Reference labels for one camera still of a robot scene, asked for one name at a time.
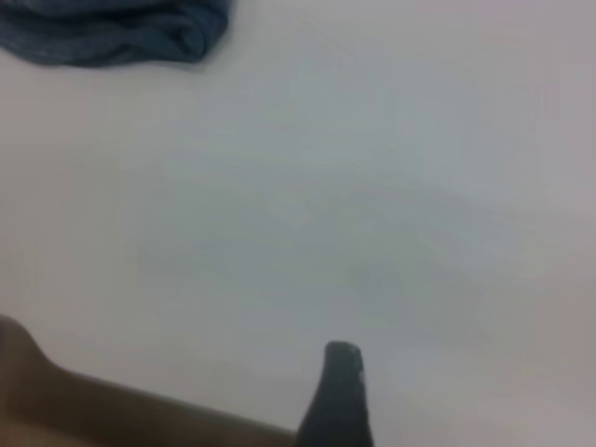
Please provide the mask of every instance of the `blue cloth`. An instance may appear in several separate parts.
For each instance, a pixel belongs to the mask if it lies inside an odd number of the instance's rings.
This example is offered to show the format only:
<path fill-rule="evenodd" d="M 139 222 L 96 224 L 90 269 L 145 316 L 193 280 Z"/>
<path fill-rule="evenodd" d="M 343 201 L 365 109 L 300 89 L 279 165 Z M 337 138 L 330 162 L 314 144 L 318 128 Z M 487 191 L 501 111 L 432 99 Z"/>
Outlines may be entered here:
<path fill-rule="evenodd" d="M 228 24 L 230 0 L 0 0 L 0 46 L 49 65 L 195 62 Z"/>

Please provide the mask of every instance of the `white surface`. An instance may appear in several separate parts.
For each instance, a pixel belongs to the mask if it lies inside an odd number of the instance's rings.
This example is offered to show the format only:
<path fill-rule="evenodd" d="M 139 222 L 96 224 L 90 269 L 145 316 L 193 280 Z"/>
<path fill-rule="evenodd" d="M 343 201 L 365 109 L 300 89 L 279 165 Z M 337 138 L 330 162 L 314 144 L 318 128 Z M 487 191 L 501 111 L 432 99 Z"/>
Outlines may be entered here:
<path fill-rule="evenodd" d="M 596 437 L 591 2 L 244 0 L 209 63 L 0 55 L 0 311 L 62 365 L 378 445 Z"/>

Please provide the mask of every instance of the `fabric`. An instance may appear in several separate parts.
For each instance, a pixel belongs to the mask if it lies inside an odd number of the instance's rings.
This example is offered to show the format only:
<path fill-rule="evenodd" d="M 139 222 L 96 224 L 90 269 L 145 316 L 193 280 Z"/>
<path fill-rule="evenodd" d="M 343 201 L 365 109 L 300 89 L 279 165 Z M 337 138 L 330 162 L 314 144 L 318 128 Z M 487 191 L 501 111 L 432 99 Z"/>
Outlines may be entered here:
<path fill-rule="evenodd" d="M 0 0 L 0 46 L 32 62 L 195 62 L 224 34 L 230 0 Z"/>
<path fill-rule="evenodd" d="M 373 446 L 360 350 L 350 343 L 330 342 L 295 447 Z"/>

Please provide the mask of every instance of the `brown object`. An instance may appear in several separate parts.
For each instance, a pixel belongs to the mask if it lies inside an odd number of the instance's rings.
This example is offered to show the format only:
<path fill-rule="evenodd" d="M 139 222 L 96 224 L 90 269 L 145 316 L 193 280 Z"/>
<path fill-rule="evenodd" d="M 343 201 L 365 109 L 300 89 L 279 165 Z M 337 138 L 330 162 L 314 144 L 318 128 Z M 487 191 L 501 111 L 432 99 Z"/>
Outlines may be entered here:
<path fill-rule="evenodd" d="M 66 372 L 0 317 L 2 447 L 291 447 L 275 427 Z"/>

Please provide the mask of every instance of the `dark plastic piece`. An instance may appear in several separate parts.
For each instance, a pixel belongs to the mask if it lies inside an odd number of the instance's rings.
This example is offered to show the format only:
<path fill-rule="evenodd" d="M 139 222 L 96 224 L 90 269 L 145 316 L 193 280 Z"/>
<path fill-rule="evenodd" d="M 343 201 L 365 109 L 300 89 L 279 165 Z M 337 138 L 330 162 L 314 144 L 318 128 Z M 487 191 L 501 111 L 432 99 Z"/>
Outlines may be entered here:
<path fill-rule="evenodd" d="M 325 364 L 296 447 L 373 447 L 364 384 L 364 364 L 357 346 L 331 342 Z"/>

